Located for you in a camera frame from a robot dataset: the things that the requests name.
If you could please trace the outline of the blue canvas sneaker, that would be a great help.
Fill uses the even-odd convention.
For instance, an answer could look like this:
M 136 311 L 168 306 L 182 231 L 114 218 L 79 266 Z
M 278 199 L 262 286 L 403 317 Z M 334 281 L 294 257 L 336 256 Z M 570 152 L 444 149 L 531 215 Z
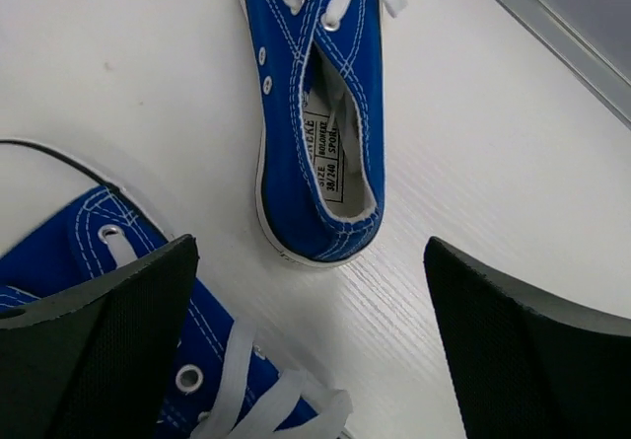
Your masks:
M 1 142 L 5 438 L 344 438 L 349 394 L 277 369 L 121 187 Z
M 382 21 L 406 0 L 239 0 L 262 104 L 257 215 L 311 266 L 367 247 L 386 203 Z

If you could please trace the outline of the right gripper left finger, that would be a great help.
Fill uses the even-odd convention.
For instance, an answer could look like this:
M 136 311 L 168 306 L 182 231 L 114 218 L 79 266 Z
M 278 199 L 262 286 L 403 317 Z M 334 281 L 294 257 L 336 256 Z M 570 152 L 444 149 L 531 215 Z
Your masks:
M 2 313 L 2 437 L 152 437 L 197 265 L 185 235 Z

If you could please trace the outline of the aluminium mounting rail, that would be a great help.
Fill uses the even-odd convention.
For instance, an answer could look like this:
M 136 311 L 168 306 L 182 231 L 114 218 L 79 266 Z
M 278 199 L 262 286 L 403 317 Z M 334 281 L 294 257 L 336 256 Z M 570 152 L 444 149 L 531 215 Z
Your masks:
M 630 124 L 630 0 L 496 0 Z

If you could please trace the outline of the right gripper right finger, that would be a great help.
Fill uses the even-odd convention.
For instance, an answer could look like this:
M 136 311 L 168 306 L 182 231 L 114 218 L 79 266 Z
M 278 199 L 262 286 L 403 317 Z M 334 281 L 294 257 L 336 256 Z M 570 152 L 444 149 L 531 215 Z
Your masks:
M 424 268 L 469 438 L 627 438 L 630 322 L 431 238 Z

